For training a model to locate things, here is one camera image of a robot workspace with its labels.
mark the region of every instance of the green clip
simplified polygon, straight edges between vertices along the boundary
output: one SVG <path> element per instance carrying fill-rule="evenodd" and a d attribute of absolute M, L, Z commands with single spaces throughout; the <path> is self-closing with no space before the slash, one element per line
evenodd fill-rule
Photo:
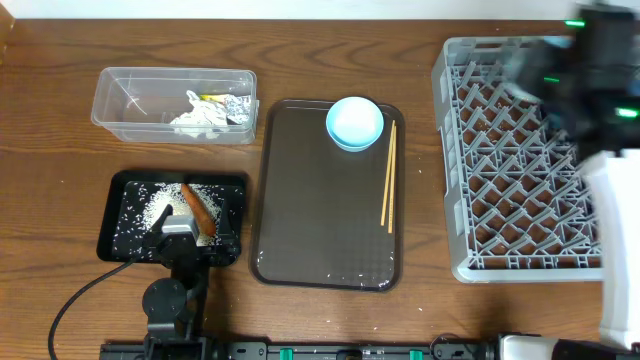
<path fill-rule="evenodd" d="M 409 350 L 409 360 L 423 360 L 424 355 L 420 350 Z"/>
<path fill-rule="evenodd" d="M 293 349 L 280 349 L 280 360 L 293 360 Z"/>

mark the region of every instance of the wooden table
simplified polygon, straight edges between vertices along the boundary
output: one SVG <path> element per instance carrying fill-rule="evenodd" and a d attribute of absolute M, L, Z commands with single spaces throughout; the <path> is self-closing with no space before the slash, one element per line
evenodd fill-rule
<path fill-rule="evenodd" d="M 451 274 L 444 225 L 430 80 L 444 41 L 562 31 L 560 23 L 515 21 L 18 20 L 0 67 L 0 357 L 46 358 L 60 307 L 114 267 L 95 254 L 114 173 L 245 172 L 251 219 L 269 107 L 348 95 L 393 104 L 407 122 L 399 285 L 385 294 L 261 285 L 248 269 L 246 221 L 240 260 L 213 271 L 207 329 L 223 339 L 274 342 L 425 343 L 443 332 L 501 331 L 597 339 L 600 284 L 461 284 Z M 90 121 L 98 74 L 108 66 L 251 69 L 261 100 L 257 139 L 243 146 L 120 142 Z M 142 294 L 167 275 L 161 266 L 134 265 L 87 292 L 58 328 L 59 357 L 95 359 L 107 340 L 141 340 Z"/>

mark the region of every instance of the chopstick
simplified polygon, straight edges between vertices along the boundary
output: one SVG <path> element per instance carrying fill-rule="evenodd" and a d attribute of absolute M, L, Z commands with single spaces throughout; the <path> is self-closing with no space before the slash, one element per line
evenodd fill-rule
<path fill-rule="evenodd" d="M 393 233 L 393 196 L 396 193 L 396 138 L 398 130 L 393 124 L 393 155 L 391 156 L 391 188 L 389 189 L 389 234 Z"/>
<path fill-rule="evenodd" d="M 391 123 L 391 135 L 389 136 L 389 155 L 387 156 L 387 176 L 384 178 L 384 195 L 382 195 L 382 216 L 380 226 L 384 226 L 384 216 L 387 211 L 387 193 L 389 192 L 389 173 L 391 172 L 391 156 L 393 155 L 393 143 L 395 142 L 396 121 Z"/>

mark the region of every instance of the clear plastic container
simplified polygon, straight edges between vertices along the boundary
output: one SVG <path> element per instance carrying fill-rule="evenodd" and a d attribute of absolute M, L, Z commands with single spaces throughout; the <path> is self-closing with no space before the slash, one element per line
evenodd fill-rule
<path fill-rule="evenodd" d="M 249 70 L 106 68 L 98 80 L 91 121 L 127 142 L 250 144 L 256 137 L 256 86 L 256 74 Z M 227 126 L 170 124 L 193 110 L 188 90 L 250 96 L 249 120 Z"/>

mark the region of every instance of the dish rack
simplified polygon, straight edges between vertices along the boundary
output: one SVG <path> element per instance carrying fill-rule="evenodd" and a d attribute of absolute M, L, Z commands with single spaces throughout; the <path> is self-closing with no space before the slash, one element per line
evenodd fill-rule
<path fill-rule="evenodd" d="M 537 39 L 452 38 L 433 68 L 451 269 L 461 282 L 602 279 L 575 145 L 502 84 L 503 64 Z"/>

